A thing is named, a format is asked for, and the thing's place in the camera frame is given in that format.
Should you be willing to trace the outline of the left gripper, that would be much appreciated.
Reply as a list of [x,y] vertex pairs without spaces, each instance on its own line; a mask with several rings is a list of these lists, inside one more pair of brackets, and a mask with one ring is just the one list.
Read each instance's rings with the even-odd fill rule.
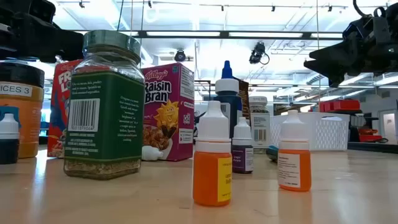
[[83,34],[56,29],[48,0],[0,0],[0,60],[39,58],[55,62],[83,58]]

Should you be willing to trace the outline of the red Froot Loops cereal box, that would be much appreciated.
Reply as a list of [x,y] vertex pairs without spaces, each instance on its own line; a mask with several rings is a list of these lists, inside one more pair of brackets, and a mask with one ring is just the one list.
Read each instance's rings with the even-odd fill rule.
[[67,135],[68,110],[72,74],[81,60],[59,63],[55,66],[52,96],[50,100],[50,122],[47,156],[63,158]]

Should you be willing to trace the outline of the dark brown spice box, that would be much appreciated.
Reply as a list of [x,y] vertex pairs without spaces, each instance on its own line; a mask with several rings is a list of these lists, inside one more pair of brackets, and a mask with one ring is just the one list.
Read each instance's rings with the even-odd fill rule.
[[247,119],[250,120],[250,109],[249,109],[249,83],[245,82],[243,80],[240,80],[236,77],[234,77],[235,80],[239,82],[239,93],[238,95],[241,97],[242,101],[242,113],[243,116]]

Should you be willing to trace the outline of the white lid barcode spice jar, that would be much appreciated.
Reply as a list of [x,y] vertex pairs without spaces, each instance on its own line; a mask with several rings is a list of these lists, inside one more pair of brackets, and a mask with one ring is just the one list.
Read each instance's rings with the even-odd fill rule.
[[266,105],[267,98],[265,96],[249,97],[252,146],[254,152],[258,154],[265,154],[270,144],[270,113]]

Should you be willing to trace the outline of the tall blue bottle blue tip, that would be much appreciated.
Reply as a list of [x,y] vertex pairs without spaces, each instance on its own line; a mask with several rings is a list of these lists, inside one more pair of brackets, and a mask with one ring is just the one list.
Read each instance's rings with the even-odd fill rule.
[[234,136],[234,127],[243,115],[242,99],[239,96],[239,82],[233,77],[230,61],[224,62],[221,78],[215,83],[215,101],[220,102],[221,112],[229,121],[229,137]]

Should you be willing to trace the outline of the metal jar blue cap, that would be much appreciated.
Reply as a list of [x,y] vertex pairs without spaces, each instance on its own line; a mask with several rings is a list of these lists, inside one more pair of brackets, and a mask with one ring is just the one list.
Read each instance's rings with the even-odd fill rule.
[[277,162],[277,160],[278,160],[278,151],[279,151],[279,148],[277,146],[274,146],[274,145],[270,145],[266,149],[266,154],[267,154],[268,158],[272,162]]

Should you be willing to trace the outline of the orange dropper bottle white label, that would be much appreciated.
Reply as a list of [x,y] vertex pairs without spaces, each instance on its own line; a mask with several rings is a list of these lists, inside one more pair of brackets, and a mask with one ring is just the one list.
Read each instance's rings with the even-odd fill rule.
[[297,110],[288,111],[280,126],[278,143],[278,184],[284,190],[308,192],[312,186],[308,125]]

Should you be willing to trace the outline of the magenta Raisin Bran cereal box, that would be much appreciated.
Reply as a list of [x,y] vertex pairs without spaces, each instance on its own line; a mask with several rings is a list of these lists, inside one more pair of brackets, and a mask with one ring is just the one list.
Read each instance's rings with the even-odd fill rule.
[[145,146],[163,152],[163,161],[193,156],[194,74],[181,63],[143,68]]

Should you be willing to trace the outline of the dark dropper bottle white cap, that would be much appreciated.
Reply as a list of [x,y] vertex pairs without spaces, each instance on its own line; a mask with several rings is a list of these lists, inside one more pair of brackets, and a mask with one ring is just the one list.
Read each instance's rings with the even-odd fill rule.
[[0,165],[15,164],[19,150],[19,123],[12,113],[5,113],[0,121]]
[[156,147],[143,146],[142,160],[143,161],[157,161],[163,157],[164,153]]

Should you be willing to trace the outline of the purple dropper bottle white cap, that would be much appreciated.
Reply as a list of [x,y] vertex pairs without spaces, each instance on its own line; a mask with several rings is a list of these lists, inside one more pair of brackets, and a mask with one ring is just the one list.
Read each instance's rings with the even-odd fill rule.
[[234,127],[231,154],[234,173],[251,174],[254,170],[254,148],[252,146],[251,127],[245,117],[240,117]]

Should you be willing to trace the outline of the red toolbox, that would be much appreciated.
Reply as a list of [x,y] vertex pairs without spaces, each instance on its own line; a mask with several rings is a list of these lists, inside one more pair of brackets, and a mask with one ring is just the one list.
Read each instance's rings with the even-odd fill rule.
[[324,113],[353,113],[360,110],[358,100],[332,100],[320,103],[320,112]]

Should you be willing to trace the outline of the white perforated plastic basket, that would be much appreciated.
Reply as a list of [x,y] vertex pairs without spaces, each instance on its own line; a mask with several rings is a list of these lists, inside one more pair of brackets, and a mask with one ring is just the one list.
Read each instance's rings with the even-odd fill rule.
[[302,124],[282,123],[287,115],[271,118],[270,144],[281,151],[345,151],[348,147],[349,116],[332,113],[297,113]]

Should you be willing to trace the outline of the orange red device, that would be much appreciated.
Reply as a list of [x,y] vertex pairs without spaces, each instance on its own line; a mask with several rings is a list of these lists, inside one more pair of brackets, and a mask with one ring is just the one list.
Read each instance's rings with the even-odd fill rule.
[[376,129],[359,128],[359,141],[360,142],[376,142],[382,139],[382,136],[378,134]]

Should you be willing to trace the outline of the white door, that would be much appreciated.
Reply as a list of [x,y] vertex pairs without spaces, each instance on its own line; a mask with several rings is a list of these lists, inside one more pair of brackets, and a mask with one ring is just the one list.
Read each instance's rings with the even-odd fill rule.
[[384,110],[379,113],[381,135],[388,140],[388,144],[398,144],[396,110]]

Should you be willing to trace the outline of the black horizontal frame bar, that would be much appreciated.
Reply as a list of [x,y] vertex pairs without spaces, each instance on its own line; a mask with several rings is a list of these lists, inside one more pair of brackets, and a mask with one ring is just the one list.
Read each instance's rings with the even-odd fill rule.
[[342,40],[339,32],[236,31],[236,30],[122,30],[142,39],[259,39],[259,40]]

